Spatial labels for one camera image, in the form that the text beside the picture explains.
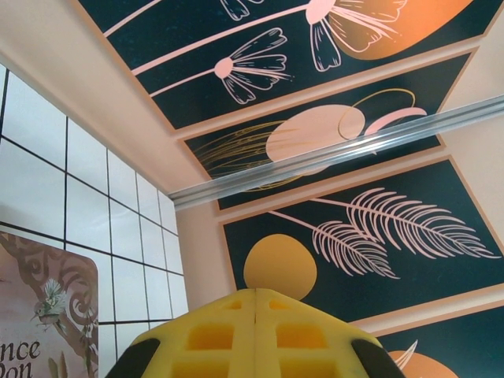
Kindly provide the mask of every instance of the yellow foam object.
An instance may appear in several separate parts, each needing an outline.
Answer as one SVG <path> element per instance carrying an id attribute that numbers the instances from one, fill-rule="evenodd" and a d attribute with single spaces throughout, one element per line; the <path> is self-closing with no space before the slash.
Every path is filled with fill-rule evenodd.
<path id="1" fill-rule="evenodd" d="M 377 339 L 304 303 L 246 289 L 139 336 L 161 344 L 142 378 L 368 378 L 351 341 Z"/>

